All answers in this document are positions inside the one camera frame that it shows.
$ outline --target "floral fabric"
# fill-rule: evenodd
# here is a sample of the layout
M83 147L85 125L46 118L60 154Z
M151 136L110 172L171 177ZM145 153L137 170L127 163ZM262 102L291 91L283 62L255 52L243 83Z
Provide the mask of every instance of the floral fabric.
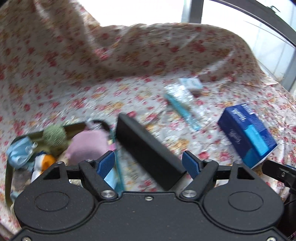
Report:
M179 77L198 77L202 129L192 131L163 98ZM296 166L295 99L265 76L237 35L200 24L101 27L71 0L11 0L0 9L0 233L19 224L5 205L5 150L18 135L86 116L116 123L126 112L176 155L231 165L238 155L217 126L227 106L248 103L273 134L270 159ZM157 191L121 151L127 190ZM256 172L283 198L282 183Z

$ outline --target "blue box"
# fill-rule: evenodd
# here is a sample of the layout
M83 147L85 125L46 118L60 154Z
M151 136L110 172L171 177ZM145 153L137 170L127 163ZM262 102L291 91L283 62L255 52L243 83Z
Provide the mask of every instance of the blue box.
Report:
M218 125L249 168L259 165L277 147L272 135L247 104L225 108Z

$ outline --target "metal screw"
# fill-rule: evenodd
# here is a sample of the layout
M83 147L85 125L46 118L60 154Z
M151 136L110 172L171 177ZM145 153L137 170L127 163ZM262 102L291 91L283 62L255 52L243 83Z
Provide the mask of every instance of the metal screw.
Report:
M194 190L184 190L182 192L182 195L187 198L192 198L192 197L195 197L197 195L197 193Z
M112 190L104 190L101 192L101 196L104 198L112 198L115 197L115 192Z
M275 237L269 237L266 241L276 241Z
M22 241L32 241L29 237L22 238Z
M146 200L146 201L152 201L152 200L153 200L153 197L151 197L151 196L147 196L147 197L145 197L145 200Z

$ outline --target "toothbrush packaging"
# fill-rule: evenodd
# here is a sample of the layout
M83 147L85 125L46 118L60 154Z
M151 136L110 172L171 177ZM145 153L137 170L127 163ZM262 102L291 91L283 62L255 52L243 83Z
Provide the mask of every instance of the toothbrush packaging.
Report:
M193 96L180 84L172 84L164 87L164 97L173 108L181 115L193 130L200 130L200 125L192 113Z
M277 147L272 135L247 104L225 108L218 125L249 168L259 165Z

